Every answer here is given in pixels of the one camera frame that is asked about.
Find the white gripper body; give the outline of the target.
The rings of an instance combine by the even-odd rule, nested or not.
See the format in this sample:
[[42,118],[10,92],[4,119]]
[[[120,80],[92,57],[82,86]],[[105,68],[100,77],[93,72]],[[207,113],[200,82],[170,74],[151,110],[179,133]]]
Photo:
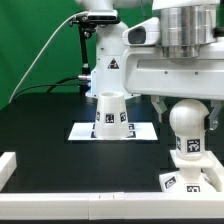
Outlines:
[[204,45],[197,58],[167,59],[159,47],[129,48],[123,83],[130,93],[224,100],[224,45]]

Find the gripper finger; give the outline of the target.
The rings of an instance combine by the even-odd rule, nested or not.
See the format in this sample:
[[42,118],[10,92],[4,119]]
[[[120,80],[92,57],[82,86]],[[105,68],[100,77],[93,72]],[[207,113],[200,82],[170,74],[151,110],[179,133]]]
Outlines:
[[164,100],[165,98],[162,96],[153,95],[151,97],[151,103],[158,114],[158,120],[160,123],[165,123],[167,118],[167,106]]
[[219,114],[223,108],[222,100],[212,100],[210,102],[211,112],[208,116],[208,128],[212,131],[216,130],[219,125]]

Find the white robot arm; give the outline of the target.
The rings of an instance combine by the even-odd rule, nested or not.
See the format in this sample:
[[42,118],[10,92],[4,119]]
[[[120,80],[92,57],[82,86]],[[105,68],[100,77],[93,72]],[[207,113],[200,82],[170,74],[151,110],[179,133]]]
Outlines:
[[96,66],[90,97],[120,90],[126,97],[152,97],[157,111],[164,97],[206,99],[218,126],[224,105],[224,28],[217,24],[224,0],[75,0],[80,23],[95,31]]

